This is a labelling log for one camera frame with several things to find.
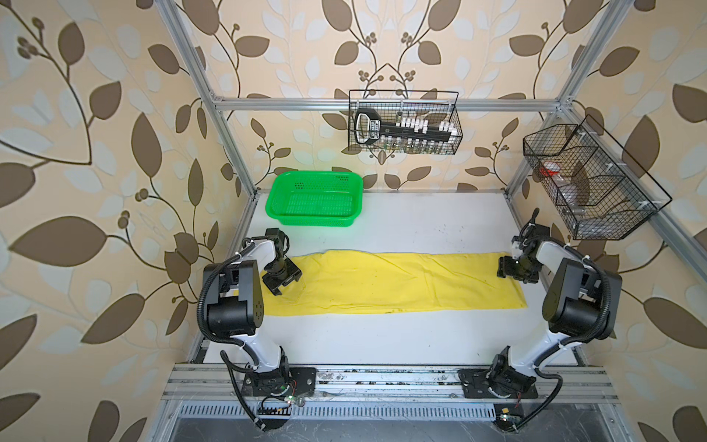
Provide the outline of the red capped container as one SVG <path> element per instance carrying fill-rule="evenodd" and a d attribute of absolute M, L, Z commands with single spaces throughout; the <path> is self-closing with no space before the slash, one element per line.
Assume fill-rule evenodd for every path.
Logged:
<path fill-rule="evenodd" d="M 552 178 L 558 175 L 562 170 L 562 167 L 555 162 L 544 162 L 539 165 L 539 176 L 543 179 Z"/>

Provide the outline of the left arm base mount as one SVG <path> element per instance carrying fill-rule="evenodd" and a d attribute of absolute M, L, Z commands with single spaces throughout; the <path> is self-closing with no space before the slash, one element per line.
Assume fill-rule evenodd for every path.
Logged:
<path fill-rule="evenodd" d="M 247 374 L 241 392 L 247 396 L 305 396 L 314 394 L 318 370 L 312 366 L 279 368 L 270 372 Z"/>

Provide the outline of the green plastic basket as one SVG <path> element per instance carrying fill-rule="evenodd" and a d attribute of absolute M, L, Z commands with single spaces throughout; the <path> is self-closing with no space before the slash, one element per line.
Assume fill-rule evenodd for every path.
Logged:
<path fill-rule="evenodd" d="M 363 191 L 352 172 L 289 171 L 275 179 L 265 211 L 285 226 L 348 228 L 362 212 Z"/>

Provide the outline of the aluminium front rail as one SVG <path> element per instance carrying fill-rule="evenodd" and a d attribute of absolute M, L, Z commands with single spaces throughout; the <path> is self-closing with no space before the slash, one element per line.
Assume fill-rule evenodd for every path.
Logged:
<path fill-rule="evenodd" d="M 518 395 L 494 396 L 483 366 L 294 365 L 296 392 L 323 401 L 516 401 Z M 547 374 L 563 377 L 556 403 L 618 404 L 605 369 L 550 366 Z M 230 377 L 220 364 L 178 364 L 162 394 L 164 400 L 233 399 Z"/>

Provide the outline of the yellow trousers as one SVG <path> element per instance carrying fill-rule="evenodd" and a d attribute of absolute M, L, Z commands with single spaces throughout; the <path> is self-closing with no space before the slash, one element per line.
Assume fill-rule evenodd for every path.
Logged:
<path fill-rule="evenodd" d="M 497 275 L 500 257 L 356 250 L 296 257 L 301 278 L 278 296 L 265 290 L 264 312 L 294 317 L 524 309 L 519 282 Z"/>

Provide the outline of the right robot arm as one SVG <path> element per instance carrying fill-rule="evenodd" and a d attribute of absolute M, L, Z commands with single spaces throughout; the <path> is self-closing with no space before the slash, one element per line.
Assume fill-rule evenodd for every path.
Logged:
<path fill-rule="evenodd" d="M 543 323 L 522 344 L 495 357 L 489 379 L 529 383 L 556 355 L 593 340 L 604 340 L 616 322 L 622 278 L 592 258 L 551 236 L 547 226 L 528 222 L 513 237 L 518 256 L 503 256 L 497 276 L 524 284 L 539 282 L 541 270 L 553 274 L 541 314 Z"/>

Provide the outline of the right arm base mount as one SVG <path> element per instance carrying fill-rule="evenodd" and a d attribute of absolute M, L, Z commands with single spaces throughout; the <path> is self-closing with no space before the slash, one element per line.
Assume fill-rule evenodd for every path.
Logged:
<path fill-rule="evenodd" d="M 490 369 L 465 368 L 458 378 L 466 399 L 519 400 L 538 399 L 536 378 L 523 375 L 513 368 L 499 372 Z"/>

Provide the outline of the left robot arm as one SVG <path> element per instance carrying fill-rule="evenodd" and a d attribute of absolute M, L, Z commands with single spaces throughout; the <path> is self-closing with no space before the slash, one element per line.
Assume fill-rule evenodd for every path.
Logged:
<path fill-rule="evenodd" d="M 285 351 L 259 333 L 265 317 L 266 292 L 300 280 L 302 271 L 287 257 L 289 237 L 279 228 L 244 239 L 242 249 L 222 263 L 204 268 L 196 320 L 202 336 L 224 346 L 219 355 L 232 371 L 286 377 Z"/>

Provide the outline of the black tool with white labels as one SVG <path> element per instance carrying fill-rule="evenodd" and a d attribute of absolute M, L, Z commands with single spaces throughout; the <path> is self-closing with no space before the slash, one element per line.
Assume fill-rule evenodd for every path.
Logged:
<path fill-rule="evenodd" d="M 463 134 L 451 122 L 433 125 L 429 120 L 394 116 L 390 122 L 370 107 L 359 108 L 349 127 L 349 135 L 356 143 L 375 145 L 379 141 L 420 140 L 427 143 L 451 144 L 462 140 Z"/>

